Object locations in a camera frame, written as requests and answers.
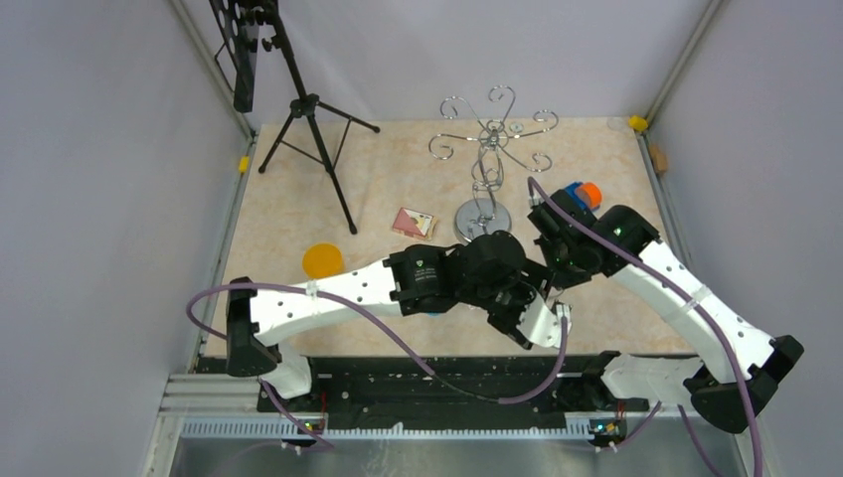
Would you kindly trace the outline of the yellow wine glass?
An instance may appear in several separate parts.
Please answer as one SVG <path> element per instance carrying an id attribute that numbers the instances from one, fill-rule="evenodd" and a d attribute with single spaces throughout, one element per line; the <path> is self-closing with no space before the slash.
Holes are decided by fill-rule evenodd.
<path id="1" fill-rule="evenodd" d="M 301 267 L 309 279 L 321 279 L 343 273 L 345 262 L 338 246 L 321 242 L 307 249 L 302 257 Z"/>

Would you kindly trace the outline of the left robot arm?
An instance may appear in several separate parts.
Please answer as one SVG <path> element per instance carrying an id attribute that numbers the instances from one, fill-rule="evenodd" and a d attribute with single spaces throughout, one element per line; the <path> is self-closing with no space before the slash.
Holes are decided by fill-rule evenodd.
<path id="1" fill-rule="evenodd" d="M 295 285 L 228 284 L 226 372 L 261 378 L 295 410 L 315 405 L 319 386 L 306 358 L 287 346 L 305 331 L 364 318 L 397 335 L 384 317 L 442 314 L 458 304 L 486 312 L 487 322 L 519 346 L 560 348 L 568 309 L 548 304 L 549 270 L 520 242 L 495 232 L 450 247 L 415 244 L 362 268 Z"/>

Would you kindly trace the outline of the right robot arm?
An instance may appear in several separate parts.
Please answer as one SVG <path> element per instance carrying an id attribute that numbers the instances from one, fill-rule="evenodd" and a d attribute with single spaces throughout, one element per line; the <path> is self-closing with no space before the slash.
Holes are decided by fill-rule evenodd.
<path id="1" fill-rule="evenodd" d="M 532 194 L 528 219 L 555 287 L 602 274 L 642 299 L 695 352 L 686 359 L 612 357 L 583 382 L 584 398 L 596 409 L 621 398 L 658 400 L 691 406 L 715 427 L 739 434 L 804 354 L 796 338 L 773 337 L 730 308 L 627 206 L 596 217 L 559 190 L 548 201 Z"/>

